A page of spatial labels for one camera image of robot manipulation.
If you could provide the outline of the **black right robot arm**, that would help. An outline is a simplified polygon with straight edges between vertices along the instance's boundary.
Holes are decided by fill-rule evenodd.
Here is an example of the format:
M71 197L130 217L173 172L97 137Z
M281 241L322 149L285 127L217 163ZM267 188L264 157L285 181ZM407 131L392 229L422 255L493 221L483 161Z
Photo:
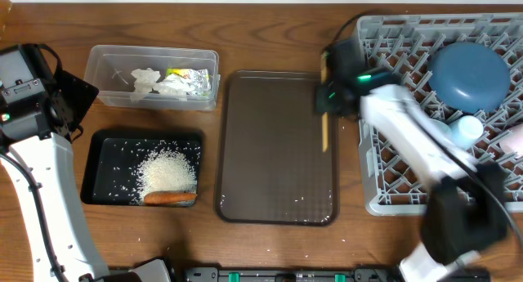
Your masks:
M420 242L399 265L404 281L440 281L480 253L521 232L506 209L503 169L480 163L435 126L400 77L365 66L350 40L332 41L320 57L315 109L354 115L376 128L428 193Z

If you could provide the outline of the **pale pink cup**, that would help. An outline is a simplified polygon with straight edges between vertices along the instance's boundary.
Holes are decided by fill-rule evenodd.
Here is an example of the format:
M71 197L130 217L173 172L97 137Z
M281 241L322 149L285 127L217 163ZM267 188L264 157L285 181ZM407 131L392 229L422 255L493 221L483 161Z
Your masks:
M513 154L516 159L523 154L523 127L521 124L510 128L506 136L499 142L504 154Z

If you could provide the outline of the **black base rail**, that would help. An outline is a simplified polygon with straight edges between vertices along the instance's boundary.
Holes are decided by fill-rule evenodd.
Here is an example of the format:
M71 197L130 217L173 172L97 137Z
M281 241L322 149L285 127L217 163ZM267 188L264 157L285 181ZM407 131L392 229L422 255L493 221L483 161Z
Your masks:
M348 270L315 271L312 269L221 269L204 266L175 269L166 258L155 258L133 270L132 281L182 281L182 282L394 282L401 281L396 268L375 266L356 267Z

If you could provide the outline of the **white tissue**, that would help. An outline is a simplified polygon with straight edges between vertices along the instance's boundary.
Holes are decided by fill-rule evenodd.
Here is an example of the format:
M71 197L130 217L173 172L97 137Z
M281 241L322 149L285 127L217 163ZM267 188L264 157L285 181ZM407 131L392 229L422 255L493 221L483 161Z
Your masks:
M134 81L134 92L131 94L131 101L139 101L145 98L150 92L154 90L158 80L161 77L159 71L151 68L148 69L134 69L131 72Z
M168 75L163 81L156 83L153 89L165 96L185 96L190 91L186 81L176 74Z

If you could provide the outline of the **pile of white rice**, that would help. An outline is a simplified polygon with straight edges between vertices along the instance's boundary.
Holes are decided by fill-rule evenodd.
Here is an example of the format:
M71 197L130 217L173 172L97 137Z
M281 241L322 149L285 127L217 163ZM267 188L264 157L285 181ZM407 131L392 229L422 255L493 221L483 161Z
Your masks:
M136 176L137 203L143 204L145 197L153 192L195 193L197 177L194 166L186 156L169 148L154 150L132 170Z

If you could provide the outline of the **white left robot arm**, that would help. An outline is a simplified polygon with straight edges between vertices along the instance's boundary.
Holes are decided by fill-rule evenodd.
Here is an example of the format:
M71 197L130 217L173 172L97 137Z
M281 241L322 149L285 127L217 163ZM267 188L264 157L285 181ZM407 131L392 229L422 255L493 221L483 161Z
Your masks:
M1 51L1 164L16 189L36 281L171 281L161 257L112 271L88 229L74 178L73 141L98 90L51 69L45 44Z

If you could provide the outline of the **dark blue plate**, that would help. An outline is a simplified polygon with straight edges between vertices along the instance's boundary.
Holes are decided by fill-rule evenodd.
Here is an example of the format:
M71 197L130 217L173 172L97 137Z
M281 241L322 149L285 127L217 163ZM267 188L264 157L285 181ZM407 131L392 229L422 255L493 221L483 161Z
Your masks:
M428 64L429 86L447 106L464 113L496 110L509 93L510 72L495 51L479 43L452 43Z

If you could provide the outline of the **orange carrot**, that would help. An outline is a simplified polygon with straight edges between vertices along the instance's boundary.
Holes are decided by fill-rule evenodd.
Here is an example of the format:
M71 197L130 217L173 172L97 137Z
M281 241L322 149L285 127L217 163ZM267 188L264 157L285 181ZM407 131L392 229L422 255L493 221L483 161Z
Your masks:
M192 201L197 198L195 193L181 193L173 191L158 191L147 194L143 201L146 205L179 204Z

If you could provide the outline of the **black waste tray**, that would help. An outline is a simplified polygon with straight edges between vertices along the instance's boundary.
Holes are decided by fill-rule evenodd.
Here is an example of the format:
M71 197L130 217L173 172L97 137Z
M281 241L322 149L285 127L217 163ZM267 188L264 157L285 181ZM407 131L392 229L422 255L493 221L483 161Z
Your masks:
M199 176L203 140L197 132L105 129L95 132L87 157L80 198L85 204L141 206L145 162L160 154L181 154Z

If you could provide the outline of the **silver foil snack wrapper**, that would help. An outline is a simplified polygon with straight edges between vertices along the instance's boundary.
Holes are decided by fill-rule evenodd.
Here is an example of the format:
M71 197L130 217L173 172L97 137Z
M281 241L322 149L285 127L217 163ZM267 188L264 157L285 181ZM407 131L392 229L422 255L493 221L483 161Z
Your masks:
M178 82L177 89L190 96L208 96L212 90L207 69L169 68L165 79Z

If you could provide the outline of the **clear plastic bin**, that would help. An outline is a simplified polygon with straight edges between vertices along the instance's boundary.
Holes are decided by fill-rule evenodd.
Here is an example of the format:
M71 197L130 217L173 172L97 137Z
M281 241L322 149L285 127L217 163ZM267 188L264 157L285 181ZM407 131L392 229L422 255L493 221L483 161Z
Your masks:
M213 110L217 104L220 75L219 57L215 51L170 47L98 45L92 48L85 79L100 90L98 98L107 106L166 109ZM166 78L169 68L207 69L212 84L208 96L165 96L153 90L139 101L131 101L134 69L151 68Z

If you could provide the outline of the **light blue bowl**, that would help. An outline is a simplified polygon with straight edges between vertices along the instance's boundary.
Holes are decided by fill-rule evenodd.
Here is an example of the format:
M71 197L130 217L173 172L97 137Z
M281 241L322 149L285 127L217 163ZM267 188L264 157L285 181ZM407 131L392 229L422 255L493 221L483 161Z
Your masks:
M435 132L435 137L438 141L446 140L446 141L452 141L452 132L450 127L437 120L437 119L430 119L432 125L438 129L437 132Z

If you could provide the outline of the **light blue cup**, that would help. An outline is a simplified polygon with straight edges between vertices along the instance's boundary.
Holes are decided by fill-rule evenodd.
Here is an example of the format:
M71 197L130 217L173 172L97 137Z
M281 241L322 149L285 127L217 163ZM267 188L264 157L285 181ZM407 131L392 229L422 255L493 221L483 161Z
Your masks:
M460 149L468 150L473 147L482 136L484 126L482 122L471 115L466 115L453 121L449 125L450 140Z

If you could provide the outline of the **dark brown serving tray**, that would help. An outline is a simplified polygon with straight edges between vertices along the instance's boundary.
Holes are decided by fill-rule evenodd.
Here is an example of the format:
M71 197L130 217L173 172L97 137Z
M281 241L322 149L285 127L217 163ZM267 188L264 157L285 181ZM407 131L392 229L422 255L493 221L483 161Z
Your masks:
M231 223L328 226L339 214L337 123L317 73L240 70L223 96L215 209Z

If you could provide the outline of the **grey dishwasher rack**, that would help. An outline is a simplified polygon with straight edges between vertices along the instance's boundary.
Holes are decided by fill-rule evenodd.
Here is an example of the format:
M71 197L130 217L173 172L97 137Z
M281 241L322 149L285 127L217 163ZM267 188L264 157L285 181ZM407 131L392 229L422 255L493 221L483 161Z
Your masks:
M480 162L498 163L507 173L504 194L512 213L522 210L522 158L507 154L502 140L522 122L522 14L363 16L354 40L367 65L399 74L422 109L433 119L451 123L463 116L429 87L427 68L440 49L455 43L478 43L499 54L510 74L509 92L493 111L474 112L484 132L469 153ZM365 121L359 122L359 156L364 202L374 216L418 215L427 202L423 186L391 143Z

